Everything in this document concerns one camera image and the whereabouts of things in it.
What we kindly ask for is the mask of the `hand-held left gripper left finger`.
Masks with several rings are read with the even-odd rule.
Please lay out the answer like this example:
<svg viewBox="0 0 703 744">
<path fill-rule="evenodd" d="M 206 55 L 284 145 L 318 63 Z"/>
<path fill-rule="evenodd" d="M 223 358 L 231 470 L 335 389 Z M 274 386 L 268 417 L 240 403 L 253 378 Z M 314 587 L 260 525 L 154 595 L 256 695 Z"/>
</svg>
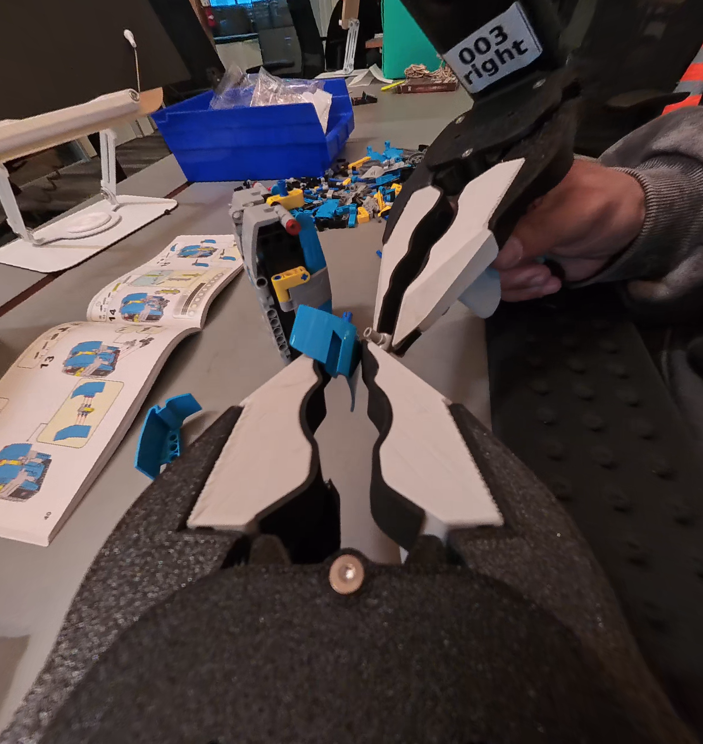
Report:
<svg viewBox="0 0 703 744">
<path fill-rule="evenodd" d="M 340 546 L 339 494 L 315 433 L 329 376 L 300 357 L 248 396 L 187 520 L 189 528 L 273 535 L 289 553 Z"/>
</svg>

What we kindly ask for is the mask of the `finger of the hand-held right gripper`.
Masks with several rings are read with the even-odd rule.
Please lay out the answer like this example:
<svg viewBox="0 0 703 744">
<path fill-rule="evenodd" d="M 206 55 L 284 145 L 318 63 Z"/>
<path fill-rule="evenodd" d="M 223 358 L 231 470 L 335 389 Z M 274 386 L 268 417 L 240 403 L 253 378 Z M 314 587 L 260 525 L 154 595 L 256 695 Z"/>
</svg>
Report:
<svg viewBox="0 0 703 744">
<path fill-rule="evenodd" d="M 468 292 L 495 260 L 499 246 L 489 222 L 524 165 L 524 158 L 495 164 L 470 181 L 455 203 L 446 197 L 446 229 L 431 247 L 421 274 L 403 296 L 403 329 L 407 346 L 389 346 L 402 355 L 424 330 L 431 327 Z"/>
<path fill-rule="evenodd" d="M 372 326 L 389 337 L 391 346 L 407 346 L 407 337 L 418 332 L 403 329 L 403 296 L 445 232 L 445 195 L 432 185 L 415 191 L 388 227 L 392 231 L 382 249 Z"/>
</svg>

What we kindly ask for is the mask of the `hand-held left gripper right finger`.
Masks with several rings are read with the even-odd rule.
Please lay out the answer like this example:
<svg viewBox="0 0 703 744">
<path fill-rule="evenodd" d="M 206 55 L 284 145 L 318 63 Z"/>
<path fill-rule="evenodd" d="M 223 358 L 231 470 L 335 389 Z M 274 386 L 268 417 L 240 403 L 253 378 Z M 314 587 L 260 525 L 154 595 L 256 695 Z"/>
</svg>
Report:
<svg viewBox="0 0 703 744">
<path fill-rule="evenodd" d="M 362 348 L 366 414 L 375 426 L 369 504 L 375 525 L 408 558 L 418 538 L 500 529 L 505 517 L 466 426 L 478 421 L 371 341 Z"/>
</svg>

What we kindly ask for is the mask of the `blue curved panel piece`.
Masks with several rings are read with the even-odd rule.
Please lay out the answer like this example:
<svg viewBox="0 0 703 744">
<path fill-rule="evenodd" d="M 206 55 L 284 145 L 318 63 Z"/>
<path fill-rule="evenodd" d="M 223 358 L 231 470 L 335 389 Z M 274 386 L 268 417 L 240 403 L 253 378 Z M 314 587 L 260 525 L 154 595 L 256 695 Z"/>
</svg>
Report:
<svg viewBox="0 0 703 744">
<path fill-rule="evenodd" d="M 140 430 L 134 467 L 149 479 L 156 479 L 161 470 L 179 458 L 184 421 L 202 410 L 191 394 L 173 396 L 164 405 L 148 410 Z"/>
<path fill-rule="evenodd" d="M 290 346 L 318 362 L 329 377 L 346 379 L 353 412 L 362 352 L 354 323 L 343 321 L 341 315 L 300 305 L 291 331 Z"/>
</svg>

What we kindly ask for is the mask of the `grey desk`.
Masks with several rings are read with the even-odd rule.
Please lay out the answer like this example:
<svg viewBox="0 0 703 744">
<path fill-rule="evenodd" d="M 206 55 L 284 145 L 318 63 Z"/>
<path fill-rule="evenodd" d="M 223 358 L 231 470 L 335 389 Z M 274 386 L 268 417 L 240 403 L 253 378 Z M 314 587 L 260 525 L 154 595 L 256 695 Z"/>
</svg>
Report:
<svg viewBox="0 0 703 744">
<path fill-rule="evenodd" d="M 382 94 L 356 107 L 355 129 L 344 156 L 356 159 L 368 145 L 430 144 L 456 116 L 470 108 L 462 90 L 427 95 Z M 234 232 L 228 204 L 233 184 L 195 183 L 186 188 L 172 156 L 130 179 L 143 193 L 178 185 L 179 206 L 170 215 L 23 297 L 0 317 L 0 378 L 40 334 L 82 319 L 91 298 L 106 284 L 151 259 L 181 234 Z M 384 225 L 320 234 L 334 311 L 349 310 L 361 331 L 372 323 Z M 411 348 L 403 363 L 455 403 L 467 406 L 488 428 L 485 327 L 459 303 Z M 191 393 L 203 411 L 185 427 L 192 442 L 231 405 L 240 403 L 282 368 L 255 292 L 245 275 L 212 303 L 206 327 L 182 341 L 165 361 L 133 426 L 74 514 L 49 547 L 0 538 L 0 637 L 25 637 L 2 648 L 14 656 L 0 669 L 0 732 L 45 662 L 69 604 L 98 549 L 149 484 L 133 459 L 147 409 L 171 396 Z M 367 390 L 359 383 L 355 411 L 344 379 L 327 388 L 327 417 L 318 431 L 322 473 L 341 499 L 341 542 L 380 563 L 397 563 L 397 546 L 369 513 L 369 461 L 376 430 L 366 416 Z"/>
</svg>

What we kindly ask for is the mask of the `person's right hand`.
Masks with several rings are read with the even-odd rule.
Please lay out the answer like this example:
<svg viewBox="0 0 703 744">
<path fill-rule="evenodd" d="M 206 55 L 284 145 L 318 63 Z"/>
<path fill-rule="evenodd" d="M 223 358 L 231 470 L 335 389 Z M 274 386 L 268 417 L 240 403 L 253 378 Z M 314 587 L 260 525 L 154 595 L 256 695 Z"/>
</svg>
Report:
<svg viewBox="0 0 703 744">
<path fill-rule="evenodd" d="M 520 218 L 492 264 L 502 300 L 529 301 L 558 292 L 564 281 L 591 278 L 638 237 L 645 211 L 643 187 L 631 174 L 576 159 Z"/>
</svg>

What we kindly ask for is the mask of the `pile of building parts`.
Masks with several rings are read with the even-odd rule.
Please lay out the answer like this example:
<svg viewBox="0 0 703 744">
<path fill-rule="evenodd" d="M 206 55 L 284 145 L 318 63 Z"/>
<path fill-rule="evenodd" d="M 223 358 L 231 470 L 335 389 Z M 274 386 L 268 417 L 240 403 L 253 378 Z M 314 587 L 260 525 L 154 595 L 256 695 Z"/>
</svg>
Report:
<svg viewBox="0 0 703 744">
<path fill-rule="evenodd" d="M 386 141 L 382 148 L 368 146 L 356 160 L 338 158 L 323 176 L 291 182 L 302 192 L 302 203 L 288 210 L 295 220 L 309 216 L 319 231 L 386 221 L 428 149 L 427 144 L 404 148 Z"/>
</svg>

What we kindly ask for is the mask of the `wooden puzzle model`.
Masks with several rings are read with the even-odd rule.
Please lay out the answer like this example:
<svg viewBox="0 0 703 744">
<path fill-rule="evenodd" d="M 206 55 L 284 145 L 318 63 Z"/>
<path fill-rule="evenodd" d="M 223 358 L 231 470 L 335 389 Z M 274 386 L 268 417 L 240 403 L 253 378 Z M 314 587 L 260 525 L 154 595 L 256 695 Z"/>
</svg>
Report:
<svg viewBox="0 0 703 744">
<path fill-rule="evenodd" d="M 456 91 L 460 83 L 444 61 L 435 70 L 421 63 L 409 65 L 404 70 L 404 79 L 393 87 L 396 94 L 424 94 L 428 92 Z"/>
</svg>

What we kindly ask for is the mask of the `green plastic board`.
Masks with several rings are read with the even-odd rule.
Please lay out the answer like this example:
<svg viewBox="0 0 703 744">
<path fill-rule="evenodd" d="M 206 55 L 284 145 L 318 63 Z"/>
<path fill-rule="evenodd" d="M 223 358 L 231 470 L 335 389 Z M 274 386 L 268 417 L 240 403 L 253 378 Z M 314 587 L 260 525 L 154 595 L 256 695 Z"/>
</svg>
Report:
<svg viewBox="0 0 703 744">
<path fill-rule="evenodd" d="M 441 60 L 431 42 L 400 1 L 382 2 L 382 71 L 385 78 L 403 79 L 413 64 L 435 71 Z"/>
</svg>

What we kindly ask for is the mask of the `grey blue toy robot build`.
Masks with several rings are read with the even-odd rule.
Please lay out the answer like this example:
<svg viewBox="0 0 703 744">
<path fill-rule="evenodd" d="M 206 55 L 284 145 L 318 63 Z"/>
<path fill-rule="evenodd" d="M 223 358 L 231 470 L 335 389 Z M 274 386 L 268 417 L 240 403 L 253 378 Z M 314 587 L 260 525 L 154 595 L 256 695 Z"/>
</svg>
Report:
<svg viewBox="0 0 703 744">
<path fill-rule="evenodd" d="M 290 345 L 298 309 L 332 311 L 331 282 L 313 218 L 271 198 L 263 184 L 254 183 L 234 191 L 230 213 L 264 321 L 288 365 L 300 355 Z"/>
</svg>

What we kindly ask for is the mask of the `blue storage bin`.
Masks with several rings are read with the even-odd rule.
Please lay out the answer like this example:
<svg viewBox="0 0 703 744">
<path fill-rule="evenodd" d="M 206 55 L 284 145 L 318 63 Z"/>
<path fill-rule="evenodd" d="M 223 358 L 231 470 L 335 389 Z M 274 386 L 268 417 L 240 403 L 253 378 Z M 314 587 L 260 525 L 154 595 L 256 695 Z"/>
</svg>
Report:
<svg viewBox="0 0 703 744">
<path fill-rule="evenodd" d="M 212 109 L 205 92 L 152 114 L 187 181 L 320 177 L 355 128 L 344 79 L 326 79 L 328 131 L 311 103 Z"/>
</svg>

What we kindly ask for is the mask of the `orange traffic cone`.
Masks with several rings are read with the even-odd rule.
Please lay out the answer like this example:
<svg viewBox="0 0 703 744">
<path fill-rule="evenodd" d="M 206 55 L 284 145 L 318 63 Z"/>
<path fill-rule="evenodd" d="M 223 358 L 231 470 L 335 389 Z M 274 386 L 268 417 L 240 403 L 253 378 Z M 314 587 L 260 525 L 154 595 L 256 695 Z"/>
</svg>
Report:
<svg viewBox="0 0 703 744">
<path fill-rule="evenodd" d="M 703 44 L 676 85 L 674 94 L 682 94 L 682 99 L 664 107 L 662 115 L 685 107 L 696 107 L 703 102 Z"/>
</svg>

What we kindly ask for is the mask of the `empty clear plastic bags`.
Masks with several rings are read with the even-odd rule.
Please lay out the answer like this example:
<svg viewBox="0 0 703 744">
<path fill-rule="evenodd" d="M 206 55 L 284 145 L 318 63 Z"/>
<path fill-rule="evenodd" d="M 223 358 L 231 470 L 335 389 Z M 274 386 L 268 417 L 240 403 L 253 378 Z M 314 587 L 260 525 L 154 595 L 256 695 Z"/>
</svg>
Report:
<svg viewBox="0 0 703 744">
<path fill-rule="evenodd" d="M 211 110 L 240 107 L 291 106 L 312 104 L 323 132 L 328 132 L 332 94 L 319 79 L 284 79 L 264 67 L 248 73 L 235 63 L 226 69 L 209 103 Z"/>
</svg>

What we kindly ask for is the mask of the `instruction booklet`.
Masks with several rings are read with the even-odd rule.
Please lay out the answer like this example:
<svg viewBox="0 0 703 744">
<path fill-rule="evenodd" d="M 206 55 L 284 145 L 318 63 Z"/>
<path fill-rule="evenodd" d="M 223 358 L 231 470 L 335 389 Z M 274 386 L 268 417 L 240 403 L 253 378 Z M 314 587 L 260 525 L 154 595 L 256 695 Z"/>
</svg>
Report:
<svg viewBox="0 0 703 744">
<path fill-rule="evenodd" d="M 49 545 L 243 267 L 233 234 L 179 236 L 24 351 L 0 380 L 0 538 Z"/>
</svg>

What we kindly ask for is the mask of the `black office chair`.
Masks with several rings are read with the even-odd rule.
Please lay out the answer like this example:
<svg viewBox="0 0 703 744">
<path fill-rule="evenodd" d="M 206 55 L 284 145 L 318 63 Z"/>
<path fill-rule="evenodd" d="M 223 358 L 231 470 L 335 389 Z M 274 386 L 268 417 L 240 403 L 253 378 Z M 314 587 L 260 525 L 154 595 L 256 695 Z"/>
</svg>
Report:
<svg viewBox="0 0 703 744">
<path fill-rule="evenodd" d="M 287 1 L 300 51 L 302 75 L 313 79 L 326 70 L 326 55 L 310 1 Z"/>
</svg>

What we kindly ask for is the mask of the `white folding stand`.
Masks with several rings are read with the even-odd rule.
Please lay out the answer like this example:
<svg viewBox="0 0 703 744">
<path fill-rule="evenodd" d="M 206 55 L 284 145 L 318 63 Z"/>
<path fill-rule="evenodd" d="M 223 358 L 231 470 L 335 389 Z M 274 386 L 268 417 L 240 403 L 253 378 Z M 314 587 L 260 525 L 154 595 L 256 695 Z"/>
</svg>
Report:
<svg viewBox="0 0 703 744">
<path fill-rule="evenodd" d="M 0 248 L 0 264 L 49 274 L 78 265 L 154 219 L 177 201 L 118 195 L 115 183 L 115 126 L 155 112 L 161 88 L 106 94 L 73 107 L 0 121 L 0 202 L 16 239 Z M 98 132 L 102 143 L 102 200 L 34 231 L 27 228 L 5 163 Z"/>
</svg>

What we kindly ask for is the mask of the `black monitor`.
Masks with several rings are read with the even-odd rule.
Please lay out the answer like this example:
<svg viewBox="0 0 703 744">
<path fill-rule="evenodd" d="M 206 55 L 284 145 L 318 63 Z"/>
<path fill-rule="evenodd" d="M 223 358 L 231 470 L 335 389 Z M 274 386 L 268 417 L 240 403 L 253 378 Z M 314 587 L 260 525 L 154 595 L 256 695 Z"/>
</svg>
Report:
<svg viewBox="0 0 703 744">
<path fill-rule="evenodd" d="M 0 1 L 0 121 L 128 88 L 180 100 L 223 74 L 188 1 Z"/>
</svg>

